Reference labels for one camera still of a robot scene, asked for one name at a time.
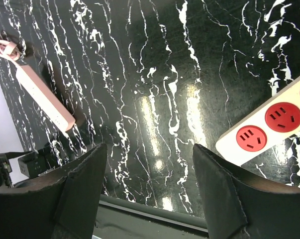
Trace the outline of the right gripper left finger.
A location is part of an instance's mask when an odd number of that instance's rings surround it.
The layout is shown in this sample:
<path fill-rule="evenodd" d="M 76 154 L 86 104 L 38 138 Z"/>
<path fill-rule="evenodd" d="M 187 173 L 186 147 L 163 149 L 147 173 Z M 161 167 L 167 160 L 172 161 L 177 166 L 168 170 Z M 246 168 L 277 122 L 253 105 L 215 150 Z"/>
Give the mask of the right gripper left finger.
<path fill-rule="evenodd" d="M 107 146 L 102 143 L 12 188 L 0 169 L 0 239 L 90 239 L 106 161 Z"/>

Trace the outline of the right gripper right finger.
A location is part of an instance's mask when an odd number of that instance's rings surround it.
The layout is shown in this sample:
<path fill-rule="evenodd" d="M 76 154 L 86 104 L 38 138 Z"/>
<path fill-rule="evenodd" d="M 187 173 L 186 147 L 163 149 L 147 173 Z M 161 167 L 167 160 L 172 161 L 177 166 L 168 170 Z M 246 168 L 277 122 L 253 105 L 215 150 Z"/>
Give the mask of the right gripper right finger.
<path fill-rule="evenodd" d="M 300 188 L 268 180 L 193 146 L 211 239 L 300 239 Z"/>

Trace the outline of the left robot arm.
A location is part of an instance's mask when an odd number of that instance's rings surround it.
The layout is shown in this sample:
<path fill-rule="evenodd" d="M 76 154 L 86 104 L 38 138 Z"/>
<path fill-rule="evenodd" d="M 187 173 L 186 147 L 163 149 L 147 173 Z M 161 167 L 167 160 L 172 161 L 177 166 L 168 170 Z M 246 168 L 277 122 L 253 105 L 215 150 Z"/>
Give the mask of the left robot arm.
<path fill-rule="evenodd" d="M 13 171 L 10 162 L 14 159 L 18 162 L 20 172 L 28 179 L 36 178 L 52 169 L 52 166 L 44 155 L 44 151 L 0 153 L 0 187 L 14 187 L 10 176 Z"/>

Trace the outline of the white red power strip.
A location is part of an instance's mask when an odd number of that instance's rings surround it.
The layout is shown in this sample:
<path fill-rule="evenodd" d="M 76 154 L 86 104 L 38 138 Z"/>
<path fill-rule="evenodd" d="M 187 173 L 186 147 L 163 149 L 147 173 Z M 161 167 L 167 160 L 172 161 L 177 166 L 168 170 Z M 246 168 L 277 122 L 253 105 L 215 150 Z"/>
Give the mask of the white red power strip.
<path fill-rule="evenodd" d="M 300 76 L 226 131 L 216 142 L 238 166 L 300 131 Z"/>

